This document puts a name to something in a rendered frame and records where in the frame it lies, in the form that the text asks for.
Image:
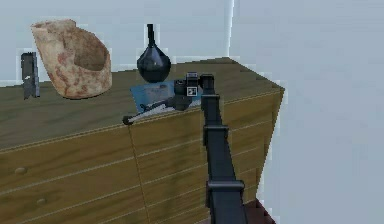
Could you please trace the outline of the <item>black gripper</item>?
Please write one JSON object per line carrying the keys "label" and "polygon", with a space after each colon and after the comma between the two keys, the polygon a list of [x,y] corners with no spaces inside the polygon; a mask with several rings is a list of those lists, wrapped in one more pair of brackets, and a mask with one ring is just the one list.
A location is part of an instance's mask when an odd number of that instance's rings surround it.
{"label": "black gripper", "polygon": [[140,104],[140,107],[143,109],[143,112],[138,113],[134,116],[124,116],[122,118],[122,122],[125,125],[132,125],[135,121],[139,119],[169,111],[169,108],[167,107],[172,107],[178,111],[184,111],[192,103],[192,98],[187,95],[186,91],[186,81],[182,79],[175,80],[173,97],[171,97],[170,99],[154,102],[152,104]]}

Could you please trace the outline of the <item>blue book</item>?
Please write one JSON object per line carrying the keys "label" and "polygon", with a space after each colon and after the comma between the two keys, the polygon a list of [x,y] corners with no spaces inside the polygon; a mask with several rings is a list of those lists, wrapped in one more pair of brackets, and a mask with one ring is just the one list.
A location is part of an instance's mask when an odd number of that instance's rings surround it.
{"label": "blue book", "polygon": [[[131,87],[130,91],[133,94],[137,111],[139,113],[143,112],[140,104],[152,104],[154,102],[170,99],[173,97],[174,81],[175,80]],[[192,98],[192,103],[188,108],[200,105],[201,92],[199,91],[199,88],[195,86],[190,90],[190,92],[191,94],[187,95]]]}

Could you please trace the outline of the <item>black round vase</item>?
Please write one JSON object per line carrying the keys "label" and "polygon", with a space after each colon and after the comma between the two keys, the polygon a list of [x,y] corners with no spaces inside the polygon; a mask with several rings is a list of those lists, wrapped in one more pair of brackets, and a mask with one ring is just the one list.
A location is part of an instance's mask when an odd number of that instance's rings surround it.
{"label": "black round vase", "polygon": [[141,77],[149,83],[163,82],[171,69],[170,58],[156,45],[154,25],[147,25],[148,45],[137,60]]}

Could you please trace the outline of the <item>wooden chest of drawers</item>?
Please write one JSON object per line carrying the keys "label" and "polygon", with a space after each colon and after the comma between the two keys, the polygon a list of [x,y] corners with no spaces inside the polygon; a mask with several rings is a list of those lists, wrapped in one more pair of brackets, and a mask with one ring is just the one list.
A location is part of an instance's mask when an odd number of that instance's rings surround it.
{"label": "wooden chest of drawers", "polygon": [[134,71],[85,100],[0,87],[0,224],[208,224],[199,108],[127,126]]}

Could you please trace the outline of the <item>beige red-mottled stone bowl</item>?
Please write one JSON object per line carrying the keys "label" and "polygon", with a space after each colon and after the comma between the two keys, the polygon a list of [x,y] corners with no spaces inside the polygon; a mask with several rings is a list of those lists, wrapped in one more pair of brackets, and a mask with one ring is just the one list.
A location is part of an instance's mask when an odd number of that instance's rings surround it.
{"label": "beige red-mottled stone bowl", "polygon": [[110,53],[92,32],[72,19],[31,26],[37,50],[55,90],[64,98],[84,99],[112,87]]}

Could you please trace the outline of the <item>dark grey flat upright object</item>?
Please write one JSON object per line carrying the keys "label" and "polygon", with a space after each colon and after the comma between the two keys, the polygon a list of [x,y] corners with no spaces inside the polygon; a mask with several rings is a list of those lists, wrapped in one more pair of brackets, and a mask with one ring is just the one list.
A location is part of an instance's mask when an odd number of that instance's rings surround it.
{"label": "dark grey flat upright object", "polygon": [[24,99],[40,96],[37,57],[35,52],[25,52],[21,55],[21,70]]}

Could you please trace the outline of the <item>dark red object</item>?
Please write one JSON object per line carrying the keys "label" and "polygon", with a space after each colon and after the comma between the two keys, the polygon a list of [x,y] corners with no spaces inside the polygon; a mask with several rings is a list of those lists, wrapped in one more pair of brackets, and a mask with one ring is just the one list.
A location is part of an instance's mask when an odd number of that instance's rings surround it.
{"label": "dark red object", "polygon": [[277,224],[258,199],[247,203],[245,209],[248,224]]}

